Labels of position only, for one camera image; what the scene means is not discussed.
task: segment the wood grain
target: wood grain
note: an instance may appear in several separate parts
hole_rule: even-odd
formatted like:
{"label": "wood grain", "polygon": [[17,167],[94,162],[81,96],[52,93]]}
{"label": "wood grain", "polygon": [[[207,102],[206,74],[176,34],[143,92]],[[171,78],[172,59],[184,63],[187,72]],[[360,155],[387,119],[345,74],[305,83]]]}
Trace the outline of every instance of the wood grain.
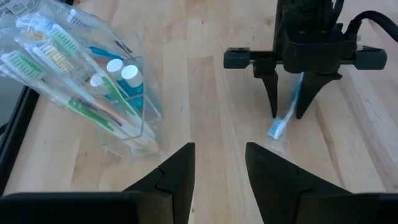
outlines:
{"label": "wood grain", "polygon": [[[280,140],[267,137],[273,119],[264,85],[251,67],[225,70],[223,53],[270,49],[276,2],[81,0],[77,7],[124,38],[132,30],[142,38],[162,84],[163,151],[120,159],[100,148],[93,124],[40,98],[6,193],[122,190],[191,141],[197,178],[190,223],[261,223],[244,161],[248,141],[352,192],[398,192],[398,58],[383,71],[342,67],[343,79],[327,85],[303,119],[292,120]],[[351,0],[340,20],[370,9],[398,19],[395,0]],[[362,42],[391,53],[363,24]],[[298,76],[277,71],[283,115]]]}

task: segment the plastic packaging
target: plastic packaging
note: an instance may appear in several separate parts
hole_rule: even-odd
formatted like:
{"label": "plastic packaging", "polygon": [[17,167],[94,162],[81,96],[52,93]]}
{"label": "plastic packaging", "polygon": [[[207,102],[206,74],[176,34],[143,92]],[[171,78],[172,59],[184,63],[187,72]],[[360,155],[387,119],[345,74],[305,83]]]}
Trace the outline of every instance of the plastic packaging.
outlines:
{"label": "plastic packaging", "polygon": [[[106,150],[126,158],[160,151],[159,86],[135,32],[133,52],[95,16],[54,1],[1,19],[3,75],[92,120]],[[107,70],[114,59],[128,68],[125,78],[122,68]]]}

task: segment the black plastic part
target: black plastic part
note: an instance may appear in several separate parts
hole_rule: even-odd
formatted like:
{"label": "black plastic part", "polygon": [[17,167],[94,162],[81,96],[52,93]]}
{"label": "black plastic part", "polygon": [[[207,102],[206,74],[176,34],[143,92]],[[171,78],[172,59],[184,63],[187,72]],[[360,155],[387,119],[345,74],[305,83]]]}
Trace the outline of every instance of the black plastic part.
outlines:
{"label": "black plastic part", "polygon": [[336,0],[335,6],[333,8],[333,13],[330,17],[330,20],[328,21],[326,28],[332,28],[336,24],[338,18],[340,17],[341,11],[343,10],[343,6],[344,0]]}
{"label": "black plastic part", "polygon": [[115,193],[29,193],[0,199],[0,223],[188,223],[195,183],[189,143],[143,179]]}
{"label": "black plastic part", "polygon": [[252,142],[246,166],[264,223],[396,223],[398,194],[352,194]]}
{"label": "black plastic part", "polygon": [[351,194],[253,142],[246,144],[246,166],[264,223],[295,223],[301,194]]}
{"label": "black plastic part", "polygon": [[224,68],[246,68],[250,64],[250,48],[230,47],[224,53]]}
{"label": "black plastic part", "polygon": [[275,15],[275,28],[274,28],[274,44],[272,46],[272,50],[276,53],[278,52],[278,33],[279,29],[281,28],[282,19],[283,19],[283,5],[285,4],[286,0],[278,0],[276,6],[276,15]]}
{"label": "black plastic part", "polygon": [[387,63],[387,53],[383,49],[364,47],[355,52],[354,66],[358,70],[383,70]]}
{"label": "black plastic part", "polygon": [[321,30],[302,31],[297,24],[289,24],[283,32],[281,57],[290,73],[332,73],[340,60],[351,57],[356,50],[356,39],[346,40],[337,26]]}
{"label": "black plastic part", "polygon": [[341,78],[342,76],[339,73],[319,74],[315,72],[305,72],[298,96],[296,118],[301,119],[303,117],[315,96],[326,84]]}
{"label": "black plastic part", "polygon": [[24,87],[0,140],[0,195],[4,193],[19,148],[24,140],[39,94]]}
{"label": "black plastic part", "polygon": [[195,144],[188,143],[157,169],[125,191],[153,192],[153,190],[160,190],[172,194],[174,223],[183,224],[188,223],[194,185]]}
{"label": "black plastic part", "polygon": [[66,3],[66,4],[68,4],[68,5],[73,5],[73,2],[74,2],[74,0],[61,0],[61,2],[64,2],[64,3]]}
{"label": "black plastic part", "polygon": [[6,132],[7,125],[8,125],[8,123],[5,123],[4,125],[2,125],[0,127],[0,136]]}
{"label": "black plastic part", "polygon": [[266,87],[269,104],[271,106],[272,117],[276,118],[278,112],[278,74],[269,75],[262,78]]}
{"label": "black plastic part", "polygon": [[397,194],[303,195],[296,224],[396,223]]}
{"label": "black plastic part", "polygon": [[278,110],[278,74],[275,68],[276,61],[272,57],[257,58],[253,63],[254,77],[261,78],[266,87],[273,118],[276,118]]}

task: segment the toothbrush head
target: toothbrush head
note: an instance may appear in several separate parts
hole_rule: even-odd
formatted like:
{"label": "toothbrush head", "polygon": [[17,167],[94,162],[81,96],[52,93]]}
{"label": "toothbrush head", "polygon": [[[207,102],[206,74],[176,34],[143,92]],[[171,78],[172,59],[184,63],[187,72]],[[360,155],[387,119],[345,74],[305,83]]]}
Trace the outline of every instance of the toothbrush head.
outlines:
{"label": "toothbrush head", "polygon": [[71,9],[69,16],[67,18],[67,22],[74,25],[75,27],[81,28],[81,29],[86,29],[86,30],[92,30],[92,26],[83,22],[79,16],[78,13],[76,12],[76,9]]}
{"label": "toothbrush head", "polygon": [[44,75],[43,68],[19,51],[3,54],[1,60],[20,77],[40,80]]}
{"label": "toothbrush head", "polygon": [[278,140],[286,127],[286,122],[283,119],[275,119],[272,126],[268,130],[268,135],[275,140]]}
{"label": "toothbrush head", "polygon": [[74,68],[68,59],[50,43],[33,48],[33,52],[54,70],[69,72]]}
{"label": "toothbrush head", "polygon": [[58,24],[54,24],[52,26],[49,35],[59,45],[59,47],[66,51],[69,55],[72,57],[78,55],[79,44]]}

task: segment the white cap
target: white cap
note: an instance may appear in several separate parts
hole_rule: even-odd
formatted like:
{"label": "white cap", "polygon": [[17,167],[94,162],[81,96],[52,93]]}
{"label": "white cap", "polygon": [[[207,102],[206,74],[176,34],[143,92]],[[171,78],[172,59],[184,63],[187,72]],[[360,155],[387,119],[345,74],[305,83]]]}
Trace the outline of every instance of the white cap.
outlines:
{"label": "white cap", "polygon": [[101,76],[97,73],[92,76],[90,79],[90,85],[94,87],[97,91],[99,91],[102,95],[107,95],[109,91],[103,85],[104,81],[102,81]]}
{"label": "white cap", "polygon": [[128,65],[122,70],[122,77],[131,87],[138,87],[144,81],[141,72],[135,65]]}
{"label": "white cap", "polygon": [[98,74],[93,75],[92,78],[90,79],[90,85],[92,87],[101,86],[103,83],[104,81],[102,81],[102,78]]}
{"label": "white cap", "polygon": [[107,71],[117,80],[122,80],[121,71],[124,68],[123,61],[120,59],[113,59],[106,65]]}

